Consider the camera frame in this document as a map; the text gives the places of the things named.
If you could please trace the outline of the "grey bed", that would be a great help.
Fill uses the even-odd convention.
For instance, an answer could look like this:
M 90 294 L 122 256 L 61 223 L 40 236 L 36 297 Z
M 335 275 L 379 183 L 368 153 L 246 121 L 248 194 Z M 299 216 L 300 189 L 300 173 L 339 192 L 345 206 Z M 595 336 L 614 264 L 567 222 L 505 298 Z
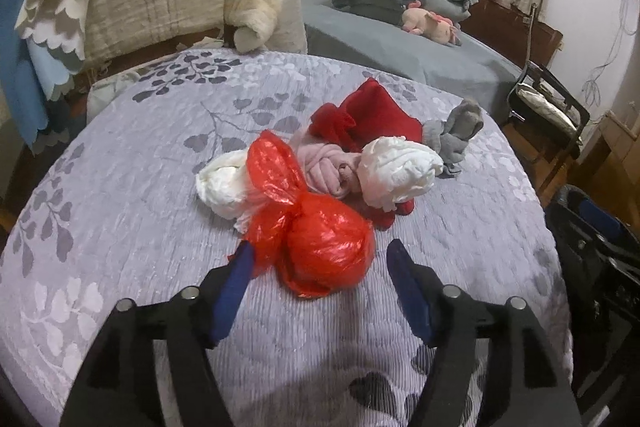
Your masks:
M 495 121 L 521 69 L 485 43 L 460 35 L 460 46 L 414 36 L 389 23 L 343 12 L 331 0 L 302 0 L 308 52 L 389 72 L 460 98 L 472 98 Z

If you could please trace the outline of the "wooden wardrobe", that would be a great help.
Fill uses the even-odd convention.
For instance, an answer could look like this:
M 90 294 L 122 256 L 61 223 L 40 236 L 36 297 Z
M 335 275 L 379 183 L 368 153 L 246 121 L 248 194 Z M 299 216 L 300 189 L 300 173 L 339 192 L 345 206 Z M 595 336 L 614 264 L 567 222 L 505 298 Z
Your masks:
M 626 124 L 608 110 L 580 155 L 572 178 L 583 188 L 591 188 L 626 225 L 639 230 L 639 116 Z

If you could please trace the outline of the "dark wooden headboard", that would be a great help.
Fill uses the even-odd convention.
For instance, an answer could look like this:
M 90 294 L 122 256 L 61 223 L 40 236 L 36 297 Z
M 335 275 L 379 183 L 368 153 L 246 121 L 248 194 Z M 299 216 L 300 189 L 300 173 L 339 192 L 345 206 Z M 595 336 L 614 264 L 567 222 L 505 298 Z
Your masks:
M 563 34 L 546 23 L 535 20 L 514 8 L 506 8 L 496 0 L 478 0 L 471 6 L 470 17 L 462 20 L 461 29 L 467 35 L 485 43 L 513 64 L 524 66 L 527 43 L 529 60 L 548 66 L 561 47 Z

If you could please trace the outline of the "grey sock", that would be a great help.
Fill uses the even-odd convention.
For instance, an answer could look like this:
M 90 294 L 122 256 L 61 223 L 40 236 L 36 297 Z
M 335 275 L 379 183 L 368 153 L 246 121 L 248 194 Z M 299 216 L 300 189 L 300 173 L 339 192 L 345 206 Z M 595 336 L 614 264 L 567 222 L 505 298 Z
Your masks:
M 480 106 L 465 98 L 446 120 L 427 120 L 422 124 L 422 143 L 442 158 L 439 178 L 455 178 L 461 172 L 464 153 L 470 141 L 484 127 Z

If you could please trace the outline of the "white tissue wad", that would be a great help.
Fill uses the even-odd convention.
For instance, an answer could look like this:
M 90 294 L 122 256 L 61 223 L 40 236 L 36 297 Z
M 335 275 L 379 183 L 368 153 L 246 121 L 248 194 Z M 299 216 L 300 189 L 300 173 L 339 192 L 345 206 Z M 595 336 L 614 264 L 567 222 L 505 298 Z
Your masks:
M 381 136 L 363 147 L 357 176 L 363 202 L 390 212 L 431 190 L 442 174 L 442 158 L 404 136 Z

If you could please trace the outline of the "white plastic wad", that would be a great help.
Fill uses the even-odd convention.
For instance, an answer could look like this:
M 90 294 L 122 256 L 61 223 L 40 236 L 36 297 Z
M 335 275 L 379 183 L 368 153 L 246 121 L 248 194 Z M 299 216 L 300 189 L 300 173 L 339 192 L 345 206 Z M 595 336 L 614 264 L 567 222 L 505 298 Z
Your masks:
M 247 148 L 223 153 L 195 175 L 200 201 L 216 216 L 232 221 L 241 234 L 248 230 L 250 218 L 264 201 L 250 182 L 247 155 Z

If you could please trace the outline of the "black cantilever chair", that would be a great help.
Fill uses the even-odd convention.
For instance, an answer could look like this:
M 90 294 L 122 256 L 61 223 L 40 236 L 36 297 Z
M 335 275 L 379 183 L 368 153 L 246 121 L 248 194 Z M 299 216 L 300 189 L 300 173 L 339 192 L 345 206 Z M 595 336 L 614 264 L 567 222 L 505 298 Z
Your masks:
M 538 22 L 538 5 L 530 6 L 525 17 L 527 27 L 525 62 L 518 79 L 506 96 L 510 121 L 529 124 L 546 138 L 542 149 L 526 164 L 533 167 L 552 146 L 556 150 L 547 176 L 535 185 L 537 195 L 544 193 L 567 159 L 577 158 L 582 147 L 582 132 L 590 114 L 567 87 L 544 65 L 533 61 L 534 28 Z

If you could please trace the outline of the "pink plush pig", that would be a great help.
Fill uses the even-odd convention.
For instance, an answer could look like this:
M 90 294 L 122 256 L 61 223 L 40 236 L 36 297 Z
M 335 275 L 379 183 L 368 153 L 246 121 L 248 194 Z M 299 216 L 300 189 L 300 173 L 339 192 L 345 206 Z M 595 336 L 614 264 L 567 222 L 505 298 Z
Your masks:
M 456 25 L 449 18 L 423 9 L 419 0 L 410 2 L 402 13 L 401 29 L 440 44 L 461 46 Z

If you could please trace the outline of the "silver chair cushion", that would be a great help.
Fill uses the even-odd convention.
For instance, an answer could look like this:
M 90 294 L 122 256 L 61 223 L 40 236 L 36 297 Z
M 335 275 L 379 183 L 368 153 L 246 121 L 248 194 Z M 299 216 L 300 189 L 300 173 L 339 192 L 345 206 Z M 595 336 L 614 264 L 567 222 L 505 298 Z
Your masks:
M 558 129 L 570 139 L 577 135 L 577 141 L 582 142 L 578 130 L 580 114 L 575 106 L 568 106 L 556 98 L 548 98 L 544 92 L 540 92 L 529 84 L 521 83 L 515 88 L 516 97 L 530 108 L 537 116 L 540 116 L 554 129 Z

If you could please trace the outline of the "black lined trash bin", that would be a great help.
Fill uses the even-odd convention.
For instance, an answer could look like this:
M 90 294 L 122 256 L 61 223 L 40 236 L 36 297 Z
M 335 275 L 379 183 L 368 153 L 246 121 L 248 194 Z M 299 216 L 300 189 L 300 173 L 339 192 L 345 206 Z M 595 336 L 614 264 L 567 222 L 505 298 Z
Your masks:
M 580 188 L 566 184 L 544 210 L 570 306 L 572 390 L 605 363 L 613 335 L 612 297 L 628 284 L 639 298 L 639 237 Z

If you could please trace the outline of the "pink sock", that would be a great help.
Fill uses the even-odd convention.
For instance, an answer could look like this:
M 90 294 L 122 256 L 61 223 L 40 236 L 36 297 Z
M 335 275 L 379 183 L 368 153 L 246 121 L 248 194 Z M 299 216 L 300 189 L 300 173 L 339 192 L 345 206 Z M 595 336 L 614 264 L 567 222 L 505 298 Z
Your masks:
M 339 145 L 311 135 L 307 129 L 293 134 L 290 147 L 311 192 L 337 199 L 361 192 L 357 173 L 359 153 L 345 152 Z

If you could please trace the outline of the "red plastic bag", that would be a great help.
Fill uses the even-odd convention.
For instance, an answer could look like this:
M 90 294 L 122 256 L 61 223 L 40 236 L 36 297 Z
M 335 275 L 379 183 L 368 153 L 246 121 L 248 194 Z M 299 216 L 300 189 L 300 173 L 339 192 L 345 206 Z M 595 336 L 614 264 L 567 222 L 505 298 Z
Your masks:
M 375 253 L 370 221 L 309 191 L 292 148 L 270 131 L 250 144 L 246 169 L 265 199 L 244 234 L 254 248 L 255 277 L 273 268 L 300 298 L 326 297 L 363 280 Z

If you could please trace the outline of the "blue white scalloped cloth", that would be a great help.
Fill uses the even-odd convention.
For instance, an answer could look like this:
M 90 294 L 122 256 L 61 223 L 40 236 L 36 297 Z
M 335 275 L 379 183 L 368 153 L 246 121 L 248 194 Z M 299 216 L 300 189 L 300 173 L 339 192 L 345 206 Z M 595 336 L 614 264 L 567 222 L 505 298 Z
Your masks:
M 1 90 L 25 144 L 70 139 L 66 94 L 85 65 L 90 0 L 1 0 Z

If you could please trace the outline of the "red sock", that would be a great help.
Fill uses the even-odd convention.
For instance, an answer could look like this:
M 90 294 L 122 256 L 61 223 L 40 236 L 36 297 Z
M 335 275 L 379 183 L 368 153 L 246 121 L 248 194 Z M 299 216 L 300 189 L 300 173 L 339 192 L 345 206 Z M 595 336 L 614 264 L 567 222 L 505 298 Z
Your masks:
M 338 105 L 326 103 L 310 117 L 308 132 L 324 142 L 339 145 L 345 152 L 359 153 L 363 147 L 381 136 L 404 136 L 422 143 L 420 121 L 409 116 L 378 80 L 367 79 Z M 380 230 L 387 230 L 398 215 L 413 212 L 414 202 L 399 204 L 395 211 L 373 208 L 363 202 L 361 212 Z

